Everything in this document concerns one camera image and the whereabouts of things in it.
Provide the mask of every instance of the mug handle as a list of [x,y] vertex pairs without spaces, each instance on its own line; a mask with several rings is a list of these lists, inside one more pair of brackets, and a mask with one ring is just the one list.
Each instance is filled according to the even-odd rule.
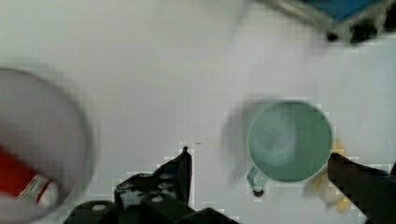
[[[259,176],[259,178],[255,182],[254,179],[256,176]],[[253,189],[253,193],[256,197],[261,197],[264,194],[264,185],[268,180],[269,178],[266,175],[260,173],[255,166],[252,166],[250,171],[247,173],[247,182]]]

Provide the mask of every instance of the white bowl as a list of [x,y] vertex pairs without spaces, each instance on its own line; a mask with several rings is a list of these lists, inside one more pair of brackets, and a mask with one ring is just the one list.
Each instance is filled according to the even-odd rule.
[[61,186],[57,204],[41,208],[0,195],[0,224],[27,223],[59,210],[91,168],[91,135],[79,107],[40,77],[0,69],[0,144]]

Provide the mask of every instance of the red object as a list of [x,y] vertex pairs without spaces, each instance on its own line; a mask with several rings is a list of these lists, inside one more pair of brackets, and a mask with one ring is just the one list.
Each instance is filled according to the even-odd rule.
[[50,180],[17,161],[0,147],[0,191],[38,203]]

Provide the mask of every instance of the mint green mug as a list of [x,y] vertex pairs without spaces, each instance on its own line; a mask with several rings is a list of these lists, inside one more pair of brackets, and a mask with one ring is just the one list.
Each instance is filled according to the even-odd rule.
[[247,181],[256,196],[269,179],[299,182],[319,173],[330,158],[332,127],[301,101],[255,104],[243,116],[243,138],[253,166]]

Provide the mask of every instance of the white table surface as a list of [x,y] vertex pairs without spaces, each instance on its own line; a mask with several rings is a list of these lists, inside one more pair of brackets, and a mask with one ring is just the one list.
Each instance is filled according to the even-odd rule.
[[154,171],[188,142],[194,209],[212,206],[247,224],[363,223],[354,206],[338,214],[305,195],[304,183],[270,181],[255,200],[246,153],[229,146],[230,118],[249,95],[303,97],[328,113],[354,161],[389,171],[394,58],[392,35],[357,48],[329,45],[268,7],[243,13],[239,0],[0,3],[0,65],[58,80],[81,94],[91,118],[97,168],[76,205],[112,201],[122,180]]

